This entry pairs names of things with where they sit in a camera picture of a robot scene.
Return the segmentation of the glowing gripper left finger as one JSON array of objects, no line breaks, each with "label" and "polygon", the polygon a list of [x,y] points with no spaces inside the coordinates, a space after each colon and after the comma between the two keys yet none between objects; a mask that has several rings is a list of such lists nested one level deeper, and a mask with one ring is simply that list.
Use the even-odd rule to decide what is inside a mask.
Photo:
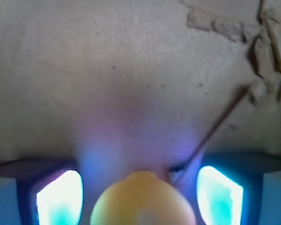
[{"label": "glowing gripper left finger", "polygon": [[82,207],[74,161],[0,160],[0,225],[77,225]]}]

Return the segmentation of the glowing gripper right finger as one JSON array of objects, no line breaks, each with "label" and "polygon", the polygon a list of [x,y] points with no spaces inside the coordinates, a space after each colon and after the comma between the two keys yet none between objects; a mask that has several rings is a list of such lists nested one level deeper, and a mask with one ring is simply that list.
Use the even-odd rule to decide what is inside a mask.
[{"label": "glowing gripper right finger", "polygon": [[206,225],[281,225],[281,158],[262,152],[203,157],[196,197]]}]

